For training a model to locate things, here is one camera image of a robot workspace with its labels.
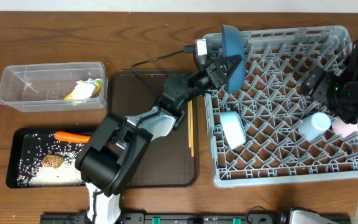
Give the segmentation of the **brown serving tray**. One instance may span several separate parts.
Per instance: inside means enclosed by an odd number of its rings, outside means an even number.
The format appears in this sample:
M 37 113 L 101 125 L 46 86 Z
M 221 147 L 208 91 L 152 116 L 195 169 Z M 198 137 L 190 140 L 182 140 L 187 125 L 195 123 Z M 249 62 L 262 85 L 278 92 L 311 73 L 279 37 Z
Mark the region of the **brown serving tray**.
M 109 78 L 108 111 L 135 116 L 150 111 L 154 95 L 130 70 Z M 188 187 L 199 175 L 197 106 L 193 101 L 194 157 L 188 147 L 188 117 L 176 131 L 152 141 L 128 187 L 130 189 Z

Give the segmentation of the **light blue cup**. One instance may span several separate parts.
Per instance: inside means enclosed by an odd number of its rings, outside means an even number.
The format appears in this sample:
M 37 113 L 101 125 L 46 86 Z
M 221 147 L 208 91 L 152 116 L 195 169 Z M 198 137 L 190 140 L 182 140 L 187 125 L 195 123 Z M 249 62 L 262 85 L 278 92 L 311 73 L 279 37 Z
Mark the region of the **light blue cup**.
M 324 134 L 330 126 L 330 117 L 325 113 L 317 112 L 302 120 L 298 132 L 307 141 L 312 141 Z

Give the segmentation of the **black waste tray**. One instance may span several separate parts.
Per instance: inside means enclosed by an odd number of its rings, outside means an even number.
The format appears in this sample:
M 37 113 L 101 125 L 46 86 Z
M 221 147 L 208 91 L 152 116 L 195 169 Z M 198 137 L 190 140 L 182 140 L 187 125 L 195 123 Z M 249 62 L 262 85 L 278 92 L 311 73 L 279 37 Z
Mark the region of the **black waste tray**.
M 75 133 L 80 135 L 90 136 L 94 131 L 94 127 L 80 127 L 80 128 L 20 128 L 18 129 L 12 139 L 12 147 L 11 147 L 11 154 L 9 158 L 9 165 L 7 168 L 6 174 L 6 185 L 11 189 L 20 189 L 20 188 L 32 188 L 32 187 L 20 187 L 16 182 L 16 177 L 18 175 L 17 165 L 19 162 L 19 158 L 21 155 L 21 146 L 24 141 L 24 137 L 27 134 L 54 134 L 57 131 L 65 131 L 68 133 Z M 54 187 L 76 187 L 76 186 L 54 186 Z

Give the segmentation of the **wooden chopstick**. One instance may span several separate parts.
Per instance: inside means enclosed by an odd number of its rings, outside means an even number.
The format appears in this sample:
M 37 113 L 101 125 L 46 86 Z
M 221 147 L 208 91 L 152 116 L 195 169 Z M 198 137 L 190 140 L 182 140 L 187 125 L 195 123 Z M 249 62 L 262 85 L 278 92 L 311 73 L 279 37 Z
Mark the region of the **wooden chopstick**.
M 193 148 L 193 128 L 192 128 L 192 102 L 187 103 L 187 117 L 188 117 L 188 147 Z
M 194 136 L 193 136 L 193 103 L 188 102 L 188 122 L 189 122 L 189 147 L 191 149 L 191 156 L 194 157 Z

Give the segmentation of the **clear plastic bin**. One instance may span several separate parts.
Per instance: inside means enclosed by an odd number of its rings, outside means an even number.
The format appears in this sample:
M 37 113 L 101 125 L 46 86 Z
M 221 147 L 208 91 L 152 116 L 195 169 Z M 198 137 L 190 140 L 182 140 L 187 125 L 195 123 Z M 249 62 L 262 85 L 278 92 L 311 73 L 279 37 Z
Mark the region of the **clear plastic bin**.
M 101 79 L 101 89 L 85 103 L 65 100 L 76 82 Z M 102 109 L 107 104 L 108 81 L 101 62 L 44 63 L 10 65 L 0 83 L 0 104 L 21 112 Z

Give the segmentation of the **yellow snack wrapper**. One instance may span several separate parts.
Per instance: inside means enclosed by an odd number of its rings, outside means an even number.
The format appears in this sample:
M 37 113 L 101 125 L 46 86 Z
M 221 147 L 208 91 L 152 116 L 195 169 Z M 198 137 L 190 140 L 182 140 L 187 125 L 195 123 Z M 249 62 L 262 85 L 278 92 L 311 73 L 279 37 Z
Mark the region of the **yellow snack wrapper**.
M 93 92 L 93 95 L 96 94 L 100 89 L 101 89 L 101 79 L 92 79 L 92 78 L 89 78 L 87 80 L 80 80 L 80 81 L 83 81 L 83 82 L 87 82 L 87 83 L 92 83 L 96 86 L 96 88 L 94 89 L 94 92 Z

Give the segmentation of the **grey dishwasher rack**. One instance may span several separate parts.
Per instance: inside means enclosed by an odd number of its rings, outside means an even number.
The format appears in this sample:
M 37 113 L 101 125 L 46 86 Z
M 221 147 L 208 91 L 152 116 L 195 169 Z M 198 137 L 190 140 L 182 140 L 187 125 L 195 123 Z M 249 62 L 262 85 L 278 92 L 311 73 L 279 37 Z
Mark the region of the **grey dishwasher rack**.
M 204 98 L 213 183 L 218 188 L 358 178 L 358 134 L 332 130 L 312 141 L 298 132 L 307 116 L 327 108 L 299 88 L 315 67 L 340 73 L 351 51 L 343 26 L 242 32 L 246 79 Z M 219 115 L 239 114 L 246 142 L 231 149 Z

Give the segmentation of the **orange carrot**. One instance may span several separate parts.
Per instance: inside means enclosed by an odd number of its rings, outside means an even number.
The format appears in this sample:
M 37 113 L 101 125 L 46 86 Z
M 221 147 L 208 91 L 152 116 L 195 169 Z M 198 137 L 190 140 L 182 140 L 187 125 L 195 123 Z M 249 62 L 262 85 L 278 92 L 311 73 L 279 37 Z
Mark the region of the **orange carrot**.
M 73 134 L 64 131 L 57 131 L 54 135 L 55 139 L 64 142 L 75 142 L 75 143 L 87 143 L 90 140 L 90 136 Z

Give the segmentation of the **pink cup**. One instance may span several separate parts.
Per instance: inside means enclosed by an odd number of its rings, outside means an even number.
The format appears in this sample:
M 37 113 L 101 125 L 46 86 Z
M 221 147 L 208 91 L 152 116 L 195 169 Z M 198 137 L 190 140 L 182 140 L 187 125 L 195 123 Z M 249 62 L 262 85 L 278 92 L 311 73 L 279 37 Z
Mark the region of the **pink cup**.
M 356 124 L 347 124 L 341 119 L 336 119 L 331 125 L 335 134 L 346 138 L 354 133 L 358 133 L 358 127 Z

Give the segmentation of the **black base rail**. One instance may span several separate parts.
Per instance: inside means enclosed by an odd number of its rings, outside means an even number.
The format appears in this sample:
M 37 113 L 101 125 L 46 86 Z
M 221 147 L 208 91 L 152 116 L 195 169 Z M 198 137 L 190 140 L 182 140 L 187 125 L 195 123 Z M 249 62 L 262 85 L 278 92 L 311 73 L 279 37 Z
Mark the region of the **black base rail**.
M 269 211 L 261 206 L 254 206 L 245 213 L 238 214 L 144 214 L 141 212 L 125 213 L 119 208 L 98 210 L 95 214 L 46 213 L 40 216 L 40 224 L 71 223 L 117 223 L 117 224 L 246 224 L 246 223 L 351 223 L 349 215 L 317 213 L 300 207 L 292 207 L 280 212 Z

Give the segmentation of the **brown food scrap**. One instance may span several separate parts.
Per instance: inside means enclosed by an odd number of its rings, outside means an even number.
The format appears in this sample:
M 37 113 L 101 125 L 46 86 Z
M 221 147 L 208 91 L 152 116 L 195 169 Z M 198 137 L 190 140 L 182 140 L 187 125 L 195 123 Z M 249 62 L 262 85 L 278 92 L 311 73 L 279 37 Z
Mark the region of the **brown food scrap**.
M 48 154 L 42 159 L 43 167 L 52 167 L 54 169 L 59 168 L 64 161 L 64 157 L 54 154 Z

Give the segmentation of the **dark blue plate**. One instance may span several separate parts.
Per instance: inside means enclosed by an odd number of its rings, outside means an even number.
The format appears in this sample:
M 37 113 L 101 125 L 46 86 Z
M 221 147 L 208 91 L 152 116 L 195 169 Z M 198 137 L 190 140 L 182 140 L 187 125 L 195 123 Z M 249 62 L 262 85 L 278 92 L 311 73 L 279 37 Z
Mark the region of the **dark blue plate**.
M 227 93 L 231 94 L 241 89 L 246 77 L 244 41 L 238 28 L 223 25 L 222 48 L 223 57 L 228 58 L 231 62 L 231 75 L 226 85 Z

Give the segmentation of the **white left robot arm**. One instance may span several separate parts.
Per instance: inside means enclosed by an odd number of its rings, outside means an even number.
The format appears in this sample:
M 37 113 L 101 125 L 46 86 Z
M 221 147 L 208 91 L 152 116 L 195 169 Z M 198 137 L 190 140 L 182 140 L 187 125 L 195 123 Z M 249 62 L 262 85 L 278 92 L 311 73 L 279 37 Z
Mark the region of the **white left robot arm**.
M 192 76 L 169 76 L 155 106 L 137 116 L 109 113 L 77 155 L 75 168 L 89 191 L 88 223 L 115 223 L 121 214 L 119 195 L 131 181 L 149 144 L 178 129 L 183 105 L 211 90 L 228 86 L 243 73 L 244 56 L 208 60 Z

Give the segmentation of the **light blue rice bowl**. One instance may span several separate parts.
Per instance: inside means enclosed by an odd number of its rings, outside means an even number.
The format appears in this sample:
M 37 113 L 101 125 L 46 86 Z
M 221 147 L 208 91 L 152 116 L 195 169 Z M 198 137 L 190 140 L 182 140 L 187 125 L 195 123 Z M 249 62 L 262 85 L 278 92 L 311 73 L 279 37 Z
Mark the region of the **light blue rice bowl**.
M 235 149 L 246 142 L 246 134 L 239 114 L 235 111 L 223 112 L 219 115 L 227 143 Z

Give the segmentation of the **white rice pile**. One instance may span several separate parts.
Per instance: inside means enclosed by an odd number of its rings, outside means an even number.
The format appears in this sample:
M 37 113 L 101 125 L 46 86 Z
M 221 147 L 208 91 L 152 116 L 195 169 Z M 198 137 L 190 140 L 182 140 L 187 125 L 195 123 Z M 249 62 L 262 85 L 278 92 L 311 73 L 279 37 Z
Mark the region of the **white rice pile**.
M 76 186 L 83 184 L 75 168 L 76 156 L 85 145 L 55 139 L 54 134 L 27 134 L 21 146 L 16 182 L 20 187 Z M 42 159 L 54 154 L 64 157 L 63 164 L 54 169 L 43 167 Z

